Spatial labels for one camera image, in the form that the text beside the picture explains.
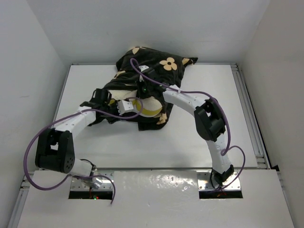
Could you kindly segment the black floral pillowcase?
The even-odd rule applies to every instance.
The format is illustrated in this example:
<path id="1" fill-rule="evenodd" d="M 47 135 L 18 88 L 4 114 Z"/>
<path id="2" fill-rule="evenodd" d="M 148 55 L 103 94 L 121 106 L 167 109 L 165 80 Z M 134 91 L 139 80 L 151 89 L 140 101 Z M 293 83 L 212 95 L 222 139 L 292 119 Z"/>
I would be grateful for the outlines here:
<path id="1" fill-rule="evenodd" d="M 139 131 L 159 130 L 169 120 L 173 105 L 165 102 L 162 93 L 166 87 L 181 86 L 185 68 L 197 62 L 196 57 L 182 57 L 147 47 L 134 47 L 117 62 L 115 76 L 101 89 L 93 92 L 89 103 L 93 109 L 112 114 L 96 113 L 94 124 L 103 120 L 118 121 L 118 102 L 132 101 L 131 116 Z"/>

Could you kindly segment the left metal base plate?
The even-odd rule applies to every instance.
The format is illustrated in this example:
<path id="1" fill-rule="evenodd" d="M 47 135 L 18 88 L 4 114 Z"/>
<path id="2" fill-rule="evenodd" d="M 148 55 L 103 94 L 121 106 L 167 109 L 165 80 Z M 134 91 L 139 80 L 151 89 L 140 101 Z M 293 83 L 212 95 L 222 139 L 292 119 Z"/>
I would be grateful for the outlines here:
<path id="1" fill-rule="evenodd" d="M 77 179 L 72 178 L 70 190 L 71 191 L 112 191 L 113 186 L 111 181 L 114 182 L 114 172 L 107 170 L 96 169 L 93 175 L 98 175 L 92 179 Z"/>

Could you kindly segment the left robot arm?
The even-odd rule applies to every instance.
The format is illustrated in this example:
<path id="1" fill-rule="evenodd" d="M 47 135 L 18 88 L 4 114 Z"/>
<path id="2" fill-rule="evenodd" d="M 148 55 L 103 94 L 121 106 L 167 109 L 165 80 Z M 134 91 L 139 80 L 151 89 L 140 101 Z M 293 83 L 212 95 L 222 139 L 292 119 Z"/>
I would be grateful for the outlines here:
<path id="1" fill-rule="evenodd" d="M 69 117 L 56 127 L 49 127 L 38 137 L 35 165 L 46 170 L 73 176 L 91 176 L 93 164 L 77 159 L 74 140 L 87 126 L 102 122 L 106 115 L 118 114 L 115 106 L 110 106 L 111 94 L 105 89 L 96 89 L 90 101 L 83 102 L 76 116 Z"/>

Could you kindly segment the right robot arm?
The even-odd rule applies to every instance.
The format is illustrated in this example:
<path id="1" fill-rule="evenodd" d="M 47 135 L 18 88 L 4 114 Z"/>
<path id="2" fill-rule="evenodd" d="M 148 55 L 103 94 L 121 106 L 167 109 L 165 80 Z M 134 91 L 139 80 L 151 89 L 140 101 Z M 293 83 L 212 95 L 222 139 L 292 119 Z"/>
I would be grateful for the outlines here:
<path id="1" fill-rule="evenodd" d="M 166 85 L 153 80 L 147 73 L 154 73 L 154 69 L 148 68 L 140 72 L 142 81 L 150 81 L 154 86 L 163 90 L 164 101 L 185 110 L 195 119 L 198 135 L 206 141 L 212 159 L 212 171 L 214 181 L 220 188 L 234 173 L 234 167 L 228 158 L 231 144 L 231 131 L 227 117 L 218 101 L 206 92 L 184 91 L 177 85 Z"/>

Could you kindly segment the white front cover board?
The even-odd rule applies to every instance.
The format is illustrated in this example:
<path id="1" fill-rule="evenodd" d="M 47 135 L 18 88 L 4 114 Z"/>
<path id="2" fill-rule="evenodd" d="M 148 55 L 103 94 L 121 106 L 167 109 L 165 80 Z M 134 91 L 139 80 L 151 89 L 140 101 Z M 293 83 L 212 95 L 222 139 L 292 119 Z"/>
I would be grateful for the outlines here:
<path id="1" fill-rule="evenodd" d="M 291 228 L 277 173 L 243 171 L 242 198 L 200 199 L 193 171 L 117 171 L 114 200 L 30 188 L 20 228 Z"/>

